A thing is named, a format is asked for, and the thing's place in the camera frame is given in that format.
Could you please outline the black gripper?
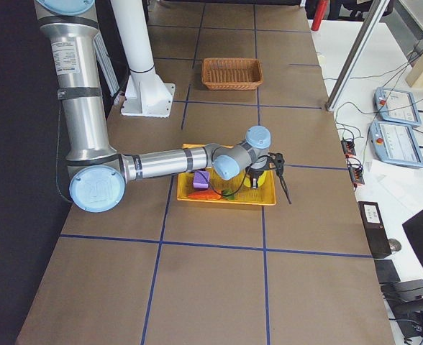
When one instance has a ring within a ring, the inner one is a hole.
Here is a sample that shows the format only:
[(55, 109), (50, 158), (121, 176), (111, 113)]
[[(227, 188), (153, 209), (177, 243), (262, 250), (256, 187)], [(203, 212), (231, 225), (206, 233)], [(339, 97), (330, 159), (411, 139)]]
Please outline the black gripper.
[(248, 178), (250, 182), (265, 182), (269, 163), (267, 160), (259, 160), (250, 166), (248, 170)]

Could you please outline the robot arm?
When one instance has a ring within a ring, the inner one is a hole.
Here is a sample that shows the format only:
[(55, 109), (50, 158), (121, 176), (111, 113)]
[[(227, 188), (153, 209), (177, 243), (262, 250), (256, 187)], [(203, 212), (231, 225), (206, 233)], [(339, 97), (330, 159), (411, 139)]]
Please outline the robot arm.
[[(99, 33), (93, 1), (36, 1), (42, 33), (50, 40), (58, 77), (58, 100), (64, 110), (70, 152), (69, 193), (88, 212), (104, 212), (122, 199), (132, 180), (213, 169), (223, 180), (244, 175), (252, 188), (274, 165), (270, 132), (253, 126), (233, 147), (219, 144), (124, 155), (109, 143), (96, 61)], [(167, 117), (175, 87), (155, 71), (145, 13), (140, 1), (113, 1), (129, 68), (126, 93), (129, 115)]]

